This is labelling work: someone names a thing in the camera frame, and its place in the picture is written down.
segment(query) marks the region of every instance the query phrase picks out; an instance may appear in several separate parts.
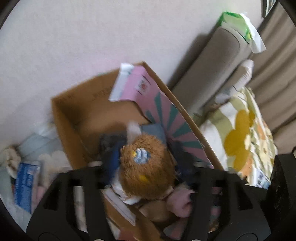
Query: plush toy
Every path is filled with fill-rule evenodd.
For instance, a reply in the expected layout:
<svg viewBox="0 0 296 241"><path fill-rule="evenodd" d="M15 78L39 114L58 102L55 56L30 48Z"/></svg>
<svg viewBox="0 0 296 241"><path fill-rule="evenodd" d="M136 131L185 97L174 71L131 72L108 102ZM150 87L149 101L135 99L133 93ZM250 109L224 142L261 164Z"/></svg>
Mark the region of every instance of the plush toy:
<svg viewBox="0 0 296 241"><path fill-rule="evenodd" d="M160 199L173 185L175 167L163 142L156 135L142 133L136 123L127 126L127 144L120 150L118 176L112 183L125 203Z"/></svg>

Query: beige curtain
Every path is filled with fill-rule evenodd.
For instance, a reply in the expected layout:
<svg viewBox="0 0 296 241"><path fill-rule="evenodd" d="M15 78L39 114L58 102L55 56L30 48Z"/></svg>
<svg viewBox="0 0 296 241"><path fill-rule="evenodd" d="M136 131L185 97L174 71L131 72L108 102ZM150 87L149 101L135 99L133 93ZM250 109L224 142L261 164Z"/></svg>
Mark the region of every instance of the beige curtain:
<svg viewBox="0 0 296 241"><path fill-rule="evenodd" d="M279 153L288 153L296 146L296 27L278 4L260 34L267 50L251 55L255 67L248 86Z"/></svg>

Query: pink fabric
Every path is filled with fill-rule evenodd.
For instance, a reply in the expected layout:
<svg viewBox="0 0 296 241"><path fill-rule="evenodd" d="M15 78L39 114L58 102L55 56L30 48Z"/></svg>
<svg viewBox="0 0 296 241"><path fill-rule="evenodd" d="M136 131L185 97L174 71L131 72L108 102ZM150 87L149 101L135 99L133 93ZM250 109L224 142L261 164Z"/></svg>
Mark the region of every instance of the pink fabric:
<svg viewBox="0 0 296 241"><path fill-rule="evenodd" d="M177 188L167 200L167 209L180 218L189 217L192 210L190 194L193 190Z"/></svg>

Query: yellow flower print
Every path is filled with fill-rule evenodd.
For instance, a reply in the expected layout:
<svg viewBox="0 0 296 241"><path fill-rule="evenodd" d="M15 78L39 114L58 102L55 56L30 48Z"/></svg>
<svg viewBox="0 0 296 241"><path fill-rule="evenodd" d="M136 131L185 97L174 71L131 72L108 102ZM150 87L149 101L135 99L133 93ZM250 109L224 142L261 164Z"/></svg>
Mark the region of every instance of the yellow flower print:
<svg viewBox="0 0 296 241"><path fill-rule="evenodd" d="M228 156L235 156L233 168L241 170L249 156L249 150L245 148L245 139L250 134L250 117L246 110L240 110L235 120L235 129L228 133L224 141L224 149Z"/></svg>

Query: white wall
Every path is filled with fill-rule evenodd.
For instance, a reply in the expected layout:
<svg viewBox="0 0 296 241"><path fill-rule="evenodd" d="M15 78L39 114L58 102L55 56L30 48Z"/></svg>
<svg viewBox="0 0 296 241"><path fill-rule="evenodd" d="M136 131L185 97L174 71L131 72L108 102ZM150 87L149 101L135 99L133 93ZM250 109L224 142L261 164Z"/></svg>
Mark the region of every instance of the white wall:
<svg viewBox="0 0 296 241"><path fill-rule="evenodd" d="M0 143L48 120L51 96L121 62L145 60L168 83L223 11L261 22L261 0L20 0L0 30Z"/></svg>

